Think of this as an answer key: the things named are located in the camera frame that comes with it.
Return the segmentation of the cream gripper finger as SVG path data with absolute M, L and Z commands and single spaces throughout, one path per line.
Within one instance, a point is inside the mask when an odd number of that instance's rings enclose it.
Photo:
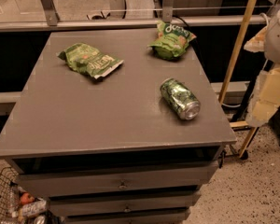
M 250 52 L 263 52 L 265 44 L 265 36 L 267 32 L 267 27 L 263 27 L 256 35 L 254 35 L 250 40 L 248 40 L 244 45 L 244 50 Z
M 280 107 L 280 64 L 257 77 L 245 121 L 251 127 L 267 123 Z

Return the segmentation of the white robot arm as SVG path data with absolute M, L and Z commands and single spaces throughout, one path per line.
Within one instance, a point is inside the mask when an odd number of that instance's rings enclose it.
M 265 58 L 273 62 L 268 72 L 259 73 L 245 118 L 249 126 L 259 127 L 267 123 L 280 106 L 280 9 L 267 26 L 245 43 L 244 49 L 263 52 Z

